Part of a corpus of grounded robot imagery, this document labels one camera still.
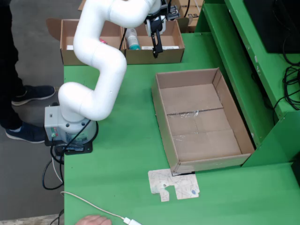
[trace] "sneaker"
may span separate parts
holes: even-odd
[[[52,86],[25,86],[26,92],[22,96],[13,97],[12,105],[21,106],[32,100],[44,100],[52,97],[55,94],[55,89]]]
[[[45,129],[23,122],[19,132],[6,129],[7,137],[14,140],[22,140],[30,143],[43,143],[45,141]]]

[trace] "jeans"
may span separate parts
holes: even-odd
[[[0,7],[0,125],[5,129],[17,129],[22,125],[11,105],[12,97],[25,93],[15,64],[18,51],[11,32],[12,14],[9,6]]]

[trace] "computer monitor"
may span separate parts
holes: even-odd
[[[300,0],[244,0],[269,53],[300,53]]]

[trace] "cardboard box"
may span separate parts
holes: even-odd
[[[177,5],[178,9],[181,7],[187,8],[188,7],[188,0],[173,0],[175,5]],[[190,0],[190,7],[196,7],[196,2],[199,7],[202,7],[204,0]]]
[[[64,65],[84,65],[75,56],[73,51],[73,40],[79,20],[61,20],[48,18],[46,20],[47,28],[52,37],[60,41],[60,53]],[[101,33],[101,39],[108,45],[119,49],[122,40],[122,28],[112,22],[105,21]]]
[[[156,74],[152,96],[174,174],[241,165],[254,152],[219,69]]]
[[[145,24],[136,28],[137,38],[140,47],[153,46],[152,38],[147,35]],[[152,50],[129,50],[126,39],[126,60],[127,64],[158,64],[158,63],[179,63],[184,53],[184,43],[177,21],[167,21],[166,30],[160,35],[162,46],[179,46],[179,49],[164,50],[155,59]]]
[[[186,18],[184,18],[184,15],[188,8],[188,0],[173,0],[173,1],[174,1],[174,5],[178,7],[180,13],[180,18],[178,19],[178,23],[180,25],[180,31],[182,33],[194,32],[200,15],[199,10],[202,9],[203,0],[196,0],[199,8],[196,6],[195,0],[191,0]]]

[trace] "bottle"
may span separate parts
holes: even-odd
[[[140,44],[137,39],[137,33],[134,28],[127,29],[125,38],[127,40],[127,44],[130,50],[140,50]]]

